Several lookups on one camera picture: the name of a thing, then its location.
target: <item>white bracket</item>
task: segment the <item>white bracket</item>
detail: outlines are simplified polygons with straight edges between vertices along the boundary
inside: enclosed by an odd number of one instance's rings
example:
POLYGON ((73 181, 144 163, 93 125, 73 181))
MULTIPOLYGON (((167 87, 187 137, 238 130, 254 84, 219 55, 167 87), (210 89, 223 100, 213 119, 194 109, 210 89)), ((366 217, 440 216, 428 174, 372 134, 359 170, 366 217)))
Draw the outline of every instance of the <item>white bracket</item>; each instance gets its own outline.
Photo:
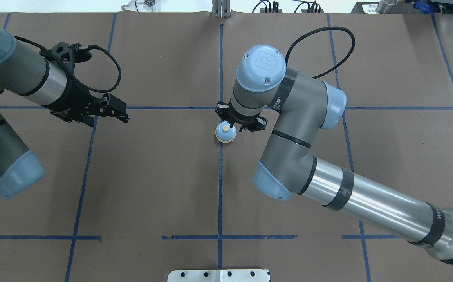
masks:
POLYGON ((230 18, 230 0, 212 0, 213 18, 230 18))
POLYGON ((270 282, 265 269, 171 271, 167 282, 270 282))

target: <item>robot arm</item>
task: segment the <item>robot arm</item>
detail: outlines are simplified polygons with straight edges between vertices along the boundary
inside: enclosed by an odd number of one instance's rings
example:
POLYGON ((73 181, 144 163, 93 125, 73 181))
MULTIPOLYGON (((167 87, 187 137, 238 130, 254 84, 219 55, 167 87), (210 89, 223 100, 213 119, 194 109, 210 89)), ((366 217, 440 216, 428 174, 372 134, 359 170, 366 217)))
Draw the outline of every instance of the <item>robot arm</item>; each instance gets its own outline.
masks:
MULTIPOLYGON (((92 126, 91 115, 96 115, 113 116, 126 123, 126 104, 107 93, 117 84, 98 91, 105 94, 96 98, 89 91, 95 89, 85 87, 73 76, 74 64, 89 60, 91 49, 103 51, 96 46, 61 42, 52 50, 43 48, 39 55, 0 28, 0 94, 7 89, 67 122, 92 126)), ((38 159, 0 114, 0 196, 11 198, 43 175, 38 159)))
POLYGON ((241 130, 262 130, 265 106, 280 113, 253 178, 254 186, 278 200, 291 193, 382 228, 453 264, 453 208, 440 209, 310 154, 320 128, 331 129, 343 114, 346 95, 323 81, 286 68, 270 46, 248 50, 237 69, 228 104, 216 112, 241 130))

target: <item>metal bracket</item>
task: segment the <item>metal bracket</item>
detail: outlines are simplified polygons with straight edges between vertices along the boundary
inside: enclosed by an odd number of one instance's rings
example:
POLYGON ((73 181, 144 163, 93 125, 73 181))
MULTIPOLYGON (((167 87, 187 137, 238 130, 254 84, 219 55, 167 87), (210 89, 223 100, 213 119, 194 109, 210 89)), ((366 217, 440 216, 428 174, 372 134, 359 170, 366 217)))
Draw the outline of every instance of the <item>metal bracket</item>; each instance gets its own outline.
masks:
POLYGON ((264 269, 171 271, 167 282, 270 282, 264 269))
POLYGON ((213 18, 230 18, 230 0, 212 0, 213 18))

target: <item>white background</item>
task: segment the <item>white background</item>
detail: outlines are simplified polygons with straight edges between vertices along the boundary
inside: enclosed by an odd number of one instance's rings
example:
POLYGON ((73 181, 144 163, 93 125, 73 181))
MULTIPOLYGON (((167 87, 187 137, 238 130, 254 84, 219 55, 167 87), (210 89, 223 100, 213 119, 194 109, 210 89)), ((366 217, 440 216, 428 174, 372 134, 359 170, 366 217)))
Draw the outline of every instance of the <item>white background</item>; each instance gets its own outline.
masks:
MULTIPOLYGON (((0 0, 0 12, 115 12, 130 0, 0 0)), ((279 0, 279 8, 284 13, 292 13, 300 2, 279 0)), ((364 0, 319 0, 318 3, 326 13, 349 13, 356 2, 364 0)), ((151 11, 144 1, 139 0, 140 11, 151 11)), ((157 11, 193 12, 211 11, 212 0, 156 0, 157 11)), ((234 11, 251 13, 258 0, 231 0, 230 7, 234 11)))

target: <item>white label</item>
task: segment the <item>white label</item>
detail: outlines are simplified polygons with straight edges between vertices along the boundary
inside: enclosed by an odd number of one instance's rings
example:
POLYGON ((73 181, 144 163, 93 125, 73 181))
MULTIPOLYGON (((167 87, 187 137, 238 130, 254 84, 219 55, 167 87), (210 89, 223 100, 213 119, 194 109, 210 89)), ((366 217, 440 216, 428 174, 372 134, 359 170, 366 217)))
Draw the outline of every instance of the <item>white label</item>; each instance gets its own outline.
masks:
POLYGON ((364 4, 364 5, 362 5, 362 9, 364 10, 364 13, 366 13, 366 14, 379 14, 376 11, 376 7, 378 7, 378 4, 364 4))

